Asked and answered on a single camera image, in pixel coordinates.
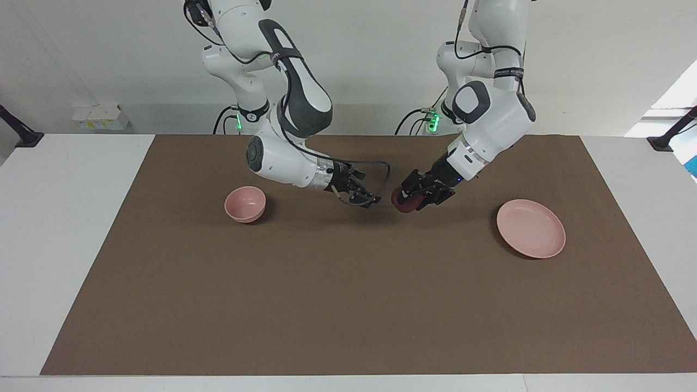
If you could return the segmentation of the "black clamp stand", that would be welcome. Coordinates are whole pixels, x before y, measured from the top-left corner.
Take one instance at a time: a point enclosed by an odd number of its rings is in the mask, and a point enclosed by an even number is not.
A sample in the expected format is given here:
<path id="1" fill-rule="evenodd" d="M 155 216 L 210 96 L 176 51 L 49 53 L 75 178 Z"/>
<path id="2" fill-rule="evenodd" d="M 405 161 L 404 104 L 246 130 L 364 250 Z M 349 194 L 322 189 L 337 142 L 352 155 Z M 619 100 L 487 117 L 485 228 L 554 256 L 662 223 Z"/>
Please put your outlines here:
<path id="1" fill-rule="evenodd" d="M 679 136 L 679 134 L 689 131 L 694 126 L 697 126 L 697 105 L 692 107 L 687 114 L 673 124 L 665 134 L 659 137 L 648 137 L 646 140 L 655 151 L 672 153 L 673 149 L 670 147 L 670 141 L 674 137 Z"/>
<path id="2" fill-rule="evenodd" d="M 33 131 L 27 124 L 8 112 L 3 105 L 0 105 L 0 118 L 18 135 L 19 142 L 16 148 L 36 147 L 45 136 L 44 132 Z"/>

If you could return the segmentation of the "brown table mat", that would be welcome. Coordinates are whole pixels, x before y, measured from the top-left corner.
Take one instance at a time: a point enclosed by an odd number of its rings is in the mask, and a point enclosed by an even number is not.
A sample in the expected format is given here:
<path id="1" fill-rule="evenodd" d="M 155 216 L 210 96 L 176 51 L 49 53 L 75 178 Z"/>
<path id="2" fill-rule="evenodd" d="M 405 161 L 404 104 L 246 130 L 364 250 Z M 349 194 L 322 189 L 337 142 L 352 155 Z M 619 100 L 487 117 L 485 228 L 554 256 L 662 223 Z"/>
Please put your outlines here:
<path id="1" fill-rule="evenodd" d="M 157 136 L 42 375 L 697 372 L 690 331 L 579 137 L 527 136 L 440 206 L 403 214 L 279 185 L 247 137 Z M 242 224 L 235 189 L 267 198 Z M 499 234 L 529 199 L 566 231 Z"/>

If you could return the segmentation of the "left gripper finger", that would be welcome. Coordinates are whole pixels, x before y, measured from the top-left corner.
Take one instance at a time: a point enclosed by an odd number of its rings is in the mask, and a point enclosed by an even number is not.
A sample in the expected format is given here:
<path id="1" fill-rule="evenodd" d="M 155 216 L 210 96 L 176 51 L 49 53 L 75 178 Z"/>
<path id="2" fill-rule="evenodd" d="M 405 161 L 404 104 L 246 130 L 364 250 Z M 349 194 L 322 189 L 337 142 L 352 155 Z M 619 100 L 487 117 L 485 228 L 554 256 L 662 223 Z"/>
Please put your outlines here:
<path id="1" fill-rule="evenodd" d="M 428 188 L 425 190 L 416 211 L 421 211 L 431 204 L 440 205 L 453 195 L 455 195 L 455 190 L 453 188 Z"/>
<path id="2" fill-rule="evenodd" d="M 437 187 L 436 178 L 430 172 L 414 169 L 401 183 L 401 197 L 414 198 L 433 193 Z"/>

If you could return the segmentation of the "white boxes stack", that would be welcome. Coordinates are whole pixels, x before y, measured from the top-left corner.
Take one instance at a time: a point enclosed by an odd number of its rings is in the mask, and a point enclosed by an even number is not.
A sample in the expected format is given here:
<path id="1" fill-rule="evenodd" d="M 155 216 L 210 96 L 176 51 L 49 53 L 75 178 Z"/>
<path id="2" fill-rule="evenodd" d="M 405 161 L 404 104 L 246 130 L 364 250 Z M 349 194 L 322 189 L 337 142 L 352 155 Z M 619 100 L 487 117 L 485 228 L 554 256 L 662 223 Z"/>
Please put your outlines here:
<path id="1" fill-rule="evenodd" d="M 130 118 L 120 105 L 72 105 L 72 121 L 81 131 L 126 131 Z"/>

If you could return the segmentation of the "dark red apple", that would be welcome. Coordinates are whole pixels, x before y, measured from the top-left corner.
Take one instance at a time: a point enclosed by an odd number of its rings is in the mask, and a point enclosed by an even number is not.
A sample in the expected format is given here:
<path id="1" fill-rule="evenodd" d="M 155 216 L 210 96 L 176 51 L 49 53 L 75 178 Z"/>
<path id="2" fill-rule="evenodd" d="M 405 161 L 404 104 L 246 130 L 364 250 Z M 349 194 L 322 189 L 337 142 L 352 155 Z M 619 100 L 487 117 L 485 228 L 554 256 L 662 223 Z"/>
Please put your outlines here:
<path id="1" fill-rule="evenodd" d="M 425 196 L 423 196 L 423 194 L 404 193 L 402 186 L 397 186 L 391 194 L 391 202 L 393 206 L 401 213 L 418 211 L 424 199 Z"/>

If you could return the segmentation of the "pink bowl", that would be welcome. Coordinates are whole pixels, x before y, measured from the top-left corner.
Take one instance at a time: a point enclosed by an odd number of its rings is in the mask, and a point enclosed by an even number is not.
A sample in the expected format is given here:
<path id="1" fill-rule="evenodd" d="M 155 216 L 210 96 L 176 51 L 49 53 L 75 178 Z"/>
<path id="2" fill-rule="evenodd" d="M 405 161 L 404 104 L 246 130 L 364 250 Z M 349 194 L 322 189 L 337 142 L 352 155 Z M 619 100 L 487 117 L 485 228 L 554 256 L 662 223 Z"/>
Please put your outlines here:
<path id="1" fill-rule="evenodd" d="M 224 211 L 234 221 L 249 224 L 258 221 L 266 210 L 266 194 L 259 188 L 244 186 L 232 191 L 224 201 Z"/>

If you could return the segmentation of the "pink plate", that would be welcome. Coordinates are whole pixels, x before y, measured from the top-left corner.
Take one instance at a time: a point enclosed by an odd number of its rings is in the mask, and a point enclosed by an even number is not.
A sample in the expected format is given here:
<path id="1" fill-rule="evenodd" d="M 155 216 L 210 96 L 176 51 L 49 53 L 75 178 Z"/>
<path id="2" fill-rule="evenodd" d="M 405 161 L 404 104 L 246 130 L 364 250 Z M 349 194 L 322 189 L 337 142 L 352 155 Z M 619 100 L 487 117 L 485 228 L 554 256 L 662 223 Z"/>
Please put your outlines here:
<path id="1" fill-rule="evenodd" d="M 513 250 L 537 260 L 559 255 L 567 243 L 567 234 L 558 216 L 529 199 L 504 203 L 496 213 L 496 226 Z"/>

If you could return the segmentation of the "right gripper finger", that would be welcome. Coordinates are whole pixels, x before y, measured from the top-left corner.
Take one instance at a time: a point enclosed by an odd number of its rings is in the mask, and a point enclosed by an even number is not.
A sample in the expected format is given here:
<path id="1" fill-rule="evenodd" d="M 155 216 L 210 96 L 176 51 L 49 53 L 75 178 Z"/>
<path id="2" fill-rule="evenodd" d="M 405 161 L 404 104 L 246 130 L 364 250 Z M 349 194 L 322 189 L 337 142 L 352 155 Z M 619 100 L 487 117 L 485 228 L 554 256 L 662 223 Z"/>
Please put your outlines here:
<path id="1" fill-rule="evenodd" d="M 364 184 L 366 174 L 353 169 L 353 203 L 354 204 L 378 204 L 381 201 L 381 196 L 371 192 Z"/>
<path id="2" fill-rule="evenodd" d="M 338 189 L 338 199 L 348 206 L 369 208 L 374 203 L 374 194 L 364 188 Z"/>

